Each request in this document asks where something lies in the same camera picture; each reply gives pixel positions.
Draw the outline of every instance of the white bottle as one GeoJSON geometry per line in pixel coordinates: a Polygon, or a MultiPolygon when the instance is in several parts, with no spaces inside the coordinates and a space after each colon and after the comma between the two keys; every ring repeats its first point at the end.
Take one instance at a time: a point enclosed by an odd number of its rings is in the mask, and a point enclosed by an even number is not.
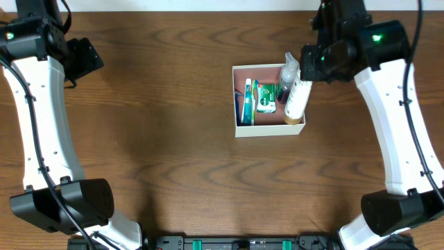
{"type": "Polygon", "coordinates": [[[308,97],[311,91],[311,81],[300,80],[300,70],[291,88],[289,99],[285,106],[284,121],[290,125],[296,125],[300,123],[300,120],[304,116],[304,110],[307,106],[308,97]]]}
{"type": "Polygon", "coordinates": [[[299,70],[299,62],[290,52],[285,53],[285,58],[287,59],[287,63],[280,71],[279,85],[276,88],[276,99],[281,104],[287,103],[291,86],[293,86],[294,78],[296,78],[299,70]]]}

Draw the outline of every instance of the white box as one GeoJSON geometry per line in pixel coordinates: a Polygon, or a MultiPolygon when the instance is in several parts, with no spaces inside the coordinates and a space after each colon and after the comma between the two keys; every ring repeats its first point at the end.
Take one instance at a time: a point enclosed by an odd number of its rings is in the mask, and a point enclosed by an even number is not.
{"type": "MultiPolygon", "coordinates": [[[[298,135],[304,128],[306,119],[305,115],[297,125],[288,125],[284,122],[284,107],[277,103],[277,110],[274,114],[258,114],[255,115],[254,126],[237,126],[236,119],[236,100],[234,91],[237,90],[245,94],[245,81],[247,78],[258,80],[259,84],[277,84],[279,83],[280,69],[285,64],[271,64],[271,65],[245,65],[234,66],[232,69],[232,84],[233,84],[233,104],[234,104],[234,125],[236,127],[235,137],[255,137],[255,136],[273,136],[273,135],[298,135]],[[264,121],[258,121],[260,117],[265,117],[264,121]]],[[[239,98],[239,114],[244,105],[244,99],[239,98]]]]}

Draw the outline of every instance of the black mount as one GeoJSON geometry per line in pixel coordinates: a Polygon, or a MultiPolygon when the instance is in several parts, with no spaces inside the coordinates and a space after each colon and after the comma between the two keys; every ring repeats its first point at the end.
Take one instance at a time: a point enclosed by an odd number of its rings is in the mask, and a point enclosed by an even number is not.
{"type": "Polygon", "coordinates": [[[415,228],[444,215],[444,207],[435,192],[409,196],[389,194],[386,190],[366,194],[361,199],[361,209],[368,227],[379,236],[387,236],[403,228],[415,228]]]}
{"type": "Polygon", "coordinates": [[[103,66],[87,38],[65,41],[68,25],[62,18],[56,0],[16,0],[17,14],[7,26],[0,27],[0,53],[6,60],[51,56],[65,69],[65,81],[76,86],[76,80],[103,66]]]}
{"type": "MultiPolygon", "coordinates": [[[[105,179],[69,181],[64,178],[56,192],[83,227],[108,224],[114,214],[111,187],[105,179]]],[[[48,188],[33,190],[10,198],[12,213],[46,232],[77,233],[77,228],[60,209],[48,188]]]]}
{"type": "Polygon", "coordinates": [[[391,60],[407,58],[409,41],[399,21],[373,24],[364,0],[322,0],[313,30],[317,45],[301,51],[304,81],[351,81],[361,70],[391,60]]]}

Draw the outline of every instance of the spray bottle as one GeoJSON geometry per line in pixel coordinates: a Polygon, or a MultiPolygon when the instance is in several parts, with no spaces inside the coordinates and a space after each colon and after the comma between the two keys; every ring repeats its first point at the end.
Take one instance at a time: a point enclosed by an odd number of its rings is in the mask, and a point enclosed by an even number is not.
{"type": "Polygon", "coordinates": [[[296,78],[299,69],[299,62],[290,52],[285,53],[285,58],[287,59],[287,63],[280,71],[279,85],[276,89],[276,99],[282,104],[287,103],[291,87],[293,86],[294,79],[296,78]]]}

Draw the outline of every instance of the white wall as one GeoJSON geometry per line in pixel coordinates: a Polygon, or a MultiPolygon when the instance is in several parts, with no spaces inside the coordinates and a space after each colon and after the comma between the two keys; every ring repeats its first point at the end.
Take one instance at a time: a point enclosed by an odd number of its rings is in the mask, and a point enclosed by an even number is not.
{"type": "MultiPolygon", "coordinates": [[[[0,0],[15,12],[15,0],[0,0]]],[[[72,11],[266,11],[317,10],[320,0],[67,0],[72,11]]],[[[367,10],[416,10],[417,0],[365,0],[367,10]]],[[[423,0],[425,10],[444,10],[444,0],[423,0]]],[[[65,11],[59,1],[59,7],[65,11]]]]}

